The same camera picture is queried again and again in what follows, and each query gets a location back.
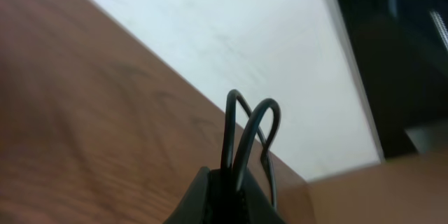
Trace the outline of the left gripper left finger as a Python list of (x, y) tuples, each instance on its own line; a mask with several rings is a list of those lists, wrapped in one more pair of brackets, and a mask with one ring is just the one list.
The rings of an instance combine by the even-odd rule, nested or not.
[(201, 167), (177, 207), (164, 224), (206, 224), (212, 222), (214, 182), (210, 168)]

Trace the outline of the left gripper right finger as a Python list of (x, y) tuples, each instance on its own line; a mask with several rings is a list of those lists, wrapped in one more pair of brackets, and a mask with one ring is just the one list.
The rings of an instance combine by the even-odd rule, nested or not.
[(238, 192), (237, 222), (243, 224), (285, 224), (271, 205), (252, 173), (247, 169)]

